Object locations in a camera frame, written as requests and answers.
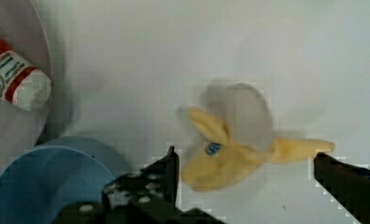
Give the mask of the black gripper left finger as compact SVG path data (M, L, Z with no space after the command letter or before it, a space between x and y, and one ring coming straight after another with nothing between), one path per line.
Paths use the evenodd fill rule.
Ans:
M174 147L137 173L118 176L99 202L65 206L51 224L226 224L198 208L176 207L179 157Z

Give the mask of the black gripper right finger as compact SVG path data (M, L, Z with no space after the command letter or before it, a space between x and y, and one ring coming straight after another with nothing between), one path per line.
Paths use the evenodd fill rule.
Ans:
M314 178L361 224L370 224L370 170L319 152Z

